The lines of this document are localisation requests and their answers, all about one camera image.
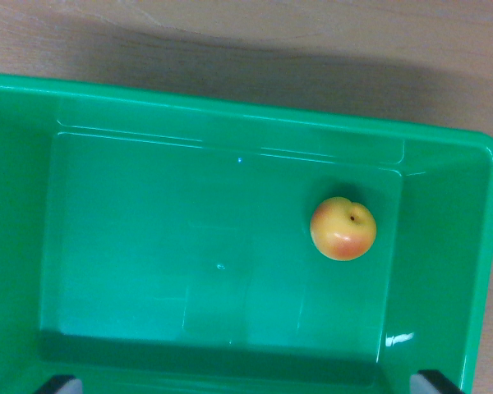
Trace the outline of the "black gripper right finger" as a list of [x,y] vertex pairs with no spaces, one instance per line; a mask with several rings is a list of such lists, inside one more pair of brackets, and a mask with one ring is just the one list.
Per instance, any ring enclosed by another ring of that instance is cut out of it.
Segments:
[[410,394],[464,394],[464,392],[436,369],[423,369],[409,379]]

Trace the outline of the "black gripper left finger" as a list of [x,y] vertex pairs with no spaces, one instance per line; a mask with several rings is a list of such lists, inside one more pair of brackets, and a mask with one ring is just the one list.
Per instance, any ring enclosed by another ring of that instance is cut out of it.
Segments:
[[34,394],[82,394],[83,383],[74,375],[53,375]]

